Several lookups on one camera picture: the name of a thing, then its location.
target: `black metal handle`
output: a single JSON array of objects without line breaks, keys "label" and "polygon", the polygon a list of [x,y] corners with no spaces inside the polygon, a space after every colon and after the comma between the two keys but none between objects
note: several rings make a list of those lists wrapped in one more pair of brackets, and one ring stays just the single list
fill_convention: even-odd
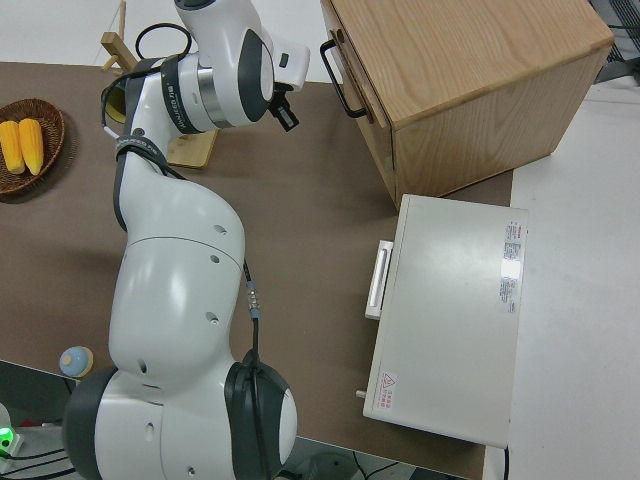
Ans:
[{"label": "black metal handle", "polygon": [[336,93],[338,94],[338,98],[340,99],[340,103],[342,104],[342,107],[344,108],[344,111],[347,112],[347,115],[349,115],[351,118],[360,118],[360,117],[364,117],[367,114],[367,110],[364,108],[361,108],[359,110],[352,110],[349,105],[347,105],[347,99],[344,96],[344,93],[342,92],[342,90],[340,90],[340,85],[338,85],[338,80],[336,79],[335,74],[333,73],[333,70],[331,70],[331,65],[329,65],[329,60],[327,59],[327,50],[333,48],[336,46],[336,42],[335,40],[331,39],[328,40],[326,42],[324,42],[321,46],[320,46],[320,56],[322,57],[322,61],[324,62],[324,66],[327,69],[327,73],[329,73],[329,77],[331,77],[331,83],[333,83],[333,87],[336,89]]}]

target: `label sticker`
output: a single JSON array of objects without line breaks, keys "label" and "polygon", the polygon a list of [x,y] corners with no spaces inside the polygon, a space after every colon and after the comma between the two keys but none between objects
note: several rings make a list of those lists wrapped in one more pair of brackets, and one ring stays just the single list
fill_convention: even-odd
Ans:
[{"label": "label sticker", "polygon": [[522,224],[516,221],[509,223],[504,231],[499,297],[503,310],[509,313],[518,311],[523,234]]},{"label": "label sticker", "polygon": [[378,379],[378,398],[376,409],[391,411],[393,406],[393,396],[398,383],[398,376],[395,373],[381,372]]}]

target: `yellow corn cob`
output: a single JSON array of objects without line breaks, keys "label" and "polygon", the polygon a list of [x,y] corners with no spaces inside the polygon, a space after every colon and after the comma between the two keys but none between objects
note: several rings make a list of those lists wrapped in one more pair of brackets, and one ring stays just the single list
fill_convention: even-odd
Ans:
[{"label": "yellow corn cob", "polygon": [[37,120],[25,118],[20,120],[20,147],[22,158],[27,164],[32,175],[40,173],[44,162],[44,149],[42,145],[42,129]]},{"label": "yellow corn cob", "polygon": [[24,161],[20,151],[18,124],[14,121],[0,123],[0,146],[7,170],[16,175],[24,172]]}]

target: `woven basket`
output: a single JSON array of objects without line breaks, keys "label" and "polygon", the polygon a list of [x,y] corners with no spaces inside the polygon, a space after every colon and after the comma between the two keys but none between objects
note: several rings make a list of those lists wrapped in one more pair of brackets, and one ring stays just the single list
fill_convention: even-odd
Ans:
[{"label": "woven basket", "polygon": [[28,98],[0,108],[0,122],[6,120],[19,122],[23,118],[33,118],[42,127],[44,145],[42,170],[38,175],[31,175],[27,168],[20,175],[9,173],[0,151],[0,195],[15,194],[33,187],[53,167],[64,142],[65,127],[62,112],[49,102]]}]

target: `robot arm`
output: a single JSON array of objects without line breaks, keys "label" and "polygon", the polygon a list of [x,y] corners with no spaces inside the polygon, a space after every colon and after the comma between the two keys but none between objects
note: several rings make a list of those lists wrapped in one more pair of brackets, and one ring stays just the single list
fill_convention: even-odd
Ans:
[{"label": "robot arm", "polygon": [[65,447],[87,480],[271,479],[297,417],[288,385],[256,351],[231,356],[242,223],[215,193],[162,173],[181,134],[248,125],[267,109],[286,128],[284,92],[302,86],[309,51],[271,37],[249,0],[175,3],[200,51],[141,62],[154,73],[127,82],[114,207],[128,237],[109,332],[117,369],[76,388]]},{"label": "robot arm", "polygon": [[309,49],[269,35],[250,0],[176,0],[176,8],[198,43],[200,66],[212,69],[219,103],[214,115],[240,126],[271,109],[282,122],[282,94],[302,88]]}]

